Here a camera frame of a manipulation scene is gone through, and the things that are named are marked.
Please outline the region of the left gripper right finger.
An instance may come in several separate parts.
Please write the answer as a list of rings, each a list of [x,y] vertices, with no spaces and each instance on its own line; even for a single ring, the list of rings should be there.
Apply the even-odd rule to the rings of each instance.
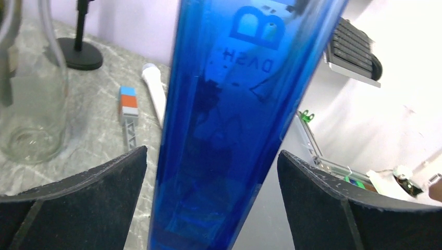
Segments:
[[[383,196],[283,150],[281,194],[295,249],[441,249],[441,208]]]

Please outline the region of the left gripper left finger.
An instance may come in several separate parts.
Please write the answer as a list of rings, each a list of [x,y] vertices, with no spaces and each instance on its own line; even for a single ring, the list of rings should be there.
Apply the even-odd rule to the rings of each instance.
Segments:
[[[1,196],[1,249],[123,249],[145,146],[57,182]]]

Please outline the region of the blue square glass bottle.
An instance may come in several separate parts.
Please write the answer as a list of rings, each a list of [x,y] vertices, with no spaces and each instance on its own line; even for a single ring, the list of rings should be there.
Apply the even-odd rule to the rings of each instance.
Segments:
[[[346,1],[181,1],[148,249],[231,249]]]

